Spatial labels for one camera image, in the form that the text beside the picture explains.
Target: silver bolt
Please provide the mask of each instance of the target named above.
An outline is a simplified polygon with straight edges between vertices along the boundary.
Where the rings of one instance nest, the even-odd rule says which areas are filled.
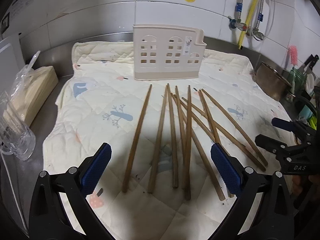
[[[279,177],[279,178],[281,178],[281,177],[282,177],[282,173],[279,172],[279,171],[276,171],[276,176]]]
[[[46,171],[41,171],[41,172],[39,173],[39,176],[40,176],[41,178],[43,178],[45,175],[47,175],[47,172],[46,172]]]
[[[77,172],[77,168],[76,168],[76,167],[71,167],[71,168],[68,170],[68,172],[69,172],[70,174],[74,174],[74,173]]]
[[[251,173],[253,173],[253,168],[251,168],[251,167],[246,167],[246,168],[245,168],[245,172],[251,174]]]

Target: yellow gas pipe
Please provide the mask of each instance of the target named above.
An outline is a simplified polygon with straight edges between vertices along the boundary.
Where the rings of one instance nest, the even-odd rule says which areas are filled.
[[[249,10],[247,19],[245,20],[245,24],[246,24],[247,27],[249,26],[249,24],[251,22],[251,19],[252,19],[252,16],[254,14],[254,10],[256,8],[257,2],[258,2],[258,0],[253,0],[252,1],[252,4],[251,4],[250,10]],[[242,42],[243,42],[244,36],[245,36],[245,31],[242,31],[241,35],[240,35],[240,38],[239,38],[239,41],[238,41],[239,49],[242,48]]]

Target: chopstick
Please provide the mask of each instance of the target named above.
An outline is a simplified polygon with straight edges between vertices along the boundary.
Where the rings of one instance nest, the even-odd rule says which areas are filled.
[[[240,127],[240,125],[232,118],[232,116],[216,101],[212,96],[210,96],[204,89],[202,89],[203,93],[207,95],[207,97],[214,103],[223,113],[224,115],[232,122],[232,124],[239,130],[239,132],[243,135],[243,137],[247,140],[247,142],[250,144],[252,149],[257,153],[260,160],[263,162],[265,166],[268,166],[268,161],[265,159],[265,157],[262,155],[262,153],[259,151],[257,146],[254,144],[254,142],[250,139],[250,137],[245,133],[245,131]]]
[[[174,125],[174,114],[173,114],[171,90],[170,90],[169,83],[167,84],[167,87],[168,87],[168,101],[169,101],[169,113],[170,113],[170,128],[171,128],[172,187],[177,188],[179,186],[177,138],[176,138],[176,128]]]
[[[179,98],[177,103],[177,109],[178,109],[178,117],[179,117],[179,127],[180,127],[180,137],[181,137],[181,149],[182,149],[182,158],[183,158],[183,164],[185,163],[185,151],[186,151],[186,134],[184,130],[184,124],[183,124],[183,118],[182,118],[182,109],[180,104],[180,97],[179,97],[179,90],[178,87],[175,87],[176,95]],[[190,177],[188,178],[188,187],[185,189],[185,198],[186,200],[191,199],[191,190],[190,190]]]
[[[177,99],[173,96],[173,94],[171,94],[171,95],[172,95],[172,98],[173,98],[173,100],[175,101],[175,103],[176,103],[176,105],[177,105]],[[185,115],[183,112],[182,112],[182,116],[183,116],[184,122],[187,123],[187,117],[186,117],[186,115]],[[201,144],[200,144],[200,142],[199,142],[199,139],[197,138],[197,136],[196,136],[196,134],[195,134],[195,132],[194,132],[193,129],[191,129],[191,136],[192,136],[192,139],[193,139],[193,141],[194,141],[194,143],[195,143],[195,145],[196,145],[196,147],[197,147],[197,149],[198,149],[198,151],[199,151],[200,157],[201,157],[201,159],[202,159],[202,161],[203,161],[203,163],[204,163],[204,166],[205,166],[205,168],[206,168],[206,170],[207,170],[207,172],[208,172],[208,174],[209,174],[209,177],[210,177],[210,179],[211,179],[211,182],[212,182],[214,188],[216,189],[216,192],[217,192],[217,194],[218,194],[219,199],[220,199],[221,201],[225,200],[226,198],[225,198],[225,196],[224,196],[224,194],[223,194],[223,191],[222,191],[222,189],[221,189],[221,187],[220,187],[220,184],[219,184],[219,182],[218,182],[218,180],[217,180],[217,177],[216,177],[216,175],[214,174],[214,171],[213,171],[213,169],[212,169],[212,166],[210,165],[210,162],[209,162],[209,160],[208,160],[208,157],[207,157],[207,155],[205,154],[205,152],[204,152],[204,150],[203,150],[203,148],[202,148],[202,146],[201,146]]]
[[[144,119],[144,117],[146,115],[146,110],[147,110],[147,106],[148,106],[148,103],[149,103],[151,89],[152,89],[152,85],[150,85],[148,93],[147,93],[146,98],[144,100],[143,107],[142,107],[141,114],[140,114],[140,118],[139,118],[139,121],[138,121],[138,124],[137,124],[137,128],[136,128],[136,132],[135,132],[134,137],[133,137],[133,142],[132,142],[130,153],[129,153],[128,164],[127,164],[127,168],[126,168],[125,173],[124,173],[124,180],[123,180],[123,183],[122,183],[122,191],[124,193],[127,192],[127,190],[128,190],[128,184],[129,184],[129,180],[130,180],[133,160],[134,160],[134,156],[135,156],[135,153],[136,153],[136,150],[137,150],[137,145],[138,145],[139,136],[140,136],[140,133],[141,133],[143,119]]]
[[[182,101],[180,102],[181,105],[186,108],[186,104],[184,104]],[[194,109],[196,109],[196,111],[198,111],[203,117],[205,117],[207,119],[207,115],[205,114],[205,112],[203,112],[201,109],[199,109],[198,107],[196,107],[195,105],[192,104],[192,107]],[[209,129],[204,125],[203,122],[201,122],[201,120],[195,115],[192,115],[193,119],[197,122],[197,124],[205,131],[205,133],[210,137],[209,134],[211,134],[211,132],[209,131]],[[223,133],[223,135],[225,137],[227,137],[233,144],[235,144],[245,155],[247,155],[247,157],[255,164],[257,165],[257,167],[262,170],[262,171],[266,171],[266,168],[263,166],[263,164],[261,162],[259,162],[259,160],[251,153],[248,151],[248,149],[242,144],[240,143],[236,138],[234,138],[227,130],[225,130],[221,125],[219,125],[217,122],[215,122],[215,126]]]
[[[158,162],[159,162],[159,155],[160,155],[160,147],[161,147],[161,138],[162,138],[162,131],[163,131],[163,124],[164,124],[164,113],[165,113],[165,106],[167,104],[167,96],[168,96],[168,86],[165,87],[164,90],[164,97],[162,101],[162,108],[158,126],[158,133],[155,143],[155,149],[153,152],[153,159],[152,159],[152,166],[148,184],[148,193],[153,193],[156,184],[156,176],[158,172]]]
[[[209,123],[209,127],[210,127],[210,129],[211,129],[211,132],[212,132],[213,135],[214,135],[214,138],[216,139],[215,141],[216,141],[217,143],[219,143],[220,145],[222,145],[221,140],[220,140],[220,137],[219,137],[219,135],[218,135],[217,128],[216,128],[216,126],[215,126],[215,124],[214,124],[212,115],[211,115],[211,113],[210,113],[208,104],[207,104],[207,102],[205,101],[204,96],[203,96],[201,90],[199,90],[199,96],[200,96],[200,100],[201,100],[202,106],[203,106],[203,108],[204,108],[204,110],[205,110],[205,113],[207,114],[207,117],[208,117],[207,120],[208,120],[208,123]]]
[[[192,119],[191,119],[191,88],[188,86],[188,107],[187,107],[187,123],[186,123],[186,151],[183,166],[183,184],[182,188],[188,187],[188,179],[190,173],[190,158],[191,158],[191,130],[192,130]]]

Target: blue label on hose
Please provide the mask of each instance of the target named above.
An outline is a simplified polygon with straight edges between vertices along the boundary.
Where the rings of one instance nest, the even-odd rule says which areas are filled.
[[[237,2],[237,4],[236,4],[236,12],[242,12],[242,3]]]
[[[258,20],[259,20],[260,22],[263,21],[263,14],[262,14],[262,13],[259,13],[259,15],[258,15]]]

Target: quilted mat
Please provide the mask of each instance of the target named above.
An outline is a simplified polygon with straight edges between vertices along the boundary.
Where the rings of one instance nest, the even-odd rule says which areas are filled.
[[[212,141],[195,123],[192,127],[207,154],[226,200],[220,201],[192,142],[190,187],[191,200],[184,199],[182,153],[177,109],[174,106],[178,144],[179,188],[172,188],[172,158],[169,109],[165,112],[161,154],[156,187],[147,193],[151,162],[164,89],[168,81],[136,81],[133,78],[132,42],[76,43],[72,49],[74,76],[66,82],[57,98],[55,126],[43,144],[44,169],[50,174],[66,172],[84,158],[94,155],[103,142],[112,148],[112,158],[96,189],[87,201],[116,239],[208,239],[228,213],[236,197],[229,198],[226,186],[210,158]],[[279,102],[267,96],[252,77],[248,58],[206,50],[199,78],[169,80],[172,90],[178,86],[187,98],[191,85],[192,102],[202,109],[198,90],[205,89],[238,122],[254,141],[264,134],[294,145],[293,135],[271,125],[274,117],[290,120]],[[129,190],[121,191],[132,139],[142,105],[152,84],[146,116],[133,163]],[[224,114],[206,97],[214,120],[237,138],[255,156],[243,136]],[[197,116],[208,125],[204,117]],[[242,163],[262,173],[237,146],[219,132],[222,145]],[[260,149],[269,162],[267,174],[279,170],[275,156]],[[257,196],[242,228],[247,230],[261,196]],[[82,229],[68,200],[63,203],[74,228]]]

